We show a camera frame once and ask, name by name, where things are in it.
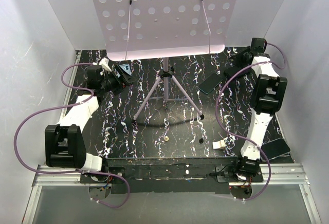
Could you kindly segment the black smartphone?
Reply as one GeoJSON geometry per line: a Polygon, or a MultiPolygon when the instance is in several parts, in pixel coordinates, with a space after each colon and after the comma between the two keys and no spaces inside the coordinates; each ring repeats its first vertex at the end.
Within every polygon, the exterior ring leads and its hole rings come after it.
{"type": "Polygon", "coordinates": [[[198,88],[204,94],[212,92],[223,80],[223,76],[217,73],[209,75],[202,83],[199,84],[198,88]]]}

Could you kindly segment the light blue phone case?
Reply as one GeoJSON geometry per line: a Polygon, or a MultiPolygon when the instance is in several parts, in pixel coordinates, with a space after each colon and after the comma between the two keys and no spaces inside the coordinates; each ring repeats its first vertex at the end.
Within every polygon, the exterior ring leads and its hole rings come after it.
{"type": "Polygon", "coordinates": [[[119,65],[121,67],[121,69],[126,72],[128,75],[132,75],[132,71],[131,71],[131,68],[130,68],[130,65],[129,64],[120,64],[119,65]]]}

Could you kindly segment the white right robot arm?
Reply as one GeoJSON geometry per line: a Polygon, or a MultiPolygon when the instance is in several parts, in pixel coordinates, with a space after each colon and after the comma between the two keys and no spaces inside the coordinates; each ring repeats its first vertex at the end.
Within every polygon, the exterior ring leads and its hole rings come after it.
{"type": "Polygon", "coordinates": [[[238,78],[254,71],[257,80],[251,94],[251,121],[245,143],[240,150],[237,165],[232,169],[237,181],[255,177],[260,168],[260,148],[267,127],[282,106],[287,78],[279,76],[265,52],[267,41],[252,38],[251,45],[233,57],[229,69],[231,78],[238,78]]]}

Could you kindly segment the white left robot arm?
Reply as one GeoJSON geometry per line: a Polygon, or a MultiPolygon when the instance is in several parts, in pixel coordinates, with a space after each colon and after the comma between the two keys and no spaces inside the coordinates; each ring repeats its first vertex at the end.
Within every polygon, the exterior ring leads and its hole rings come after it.
{"type": "Polygon", "coordinates": [[[109,92],[120,94],[135,79],[120,64],[112,68],[105,63],[92,64],[87,67],[86,74],[83,85],[76,88],[75,105],[56,125],[45,128],[46,164],[92,172],[92,177],[103,183],[109,178],[109,170],[101,157],[87,152],[82,132],[105,96],[109,92]]]}

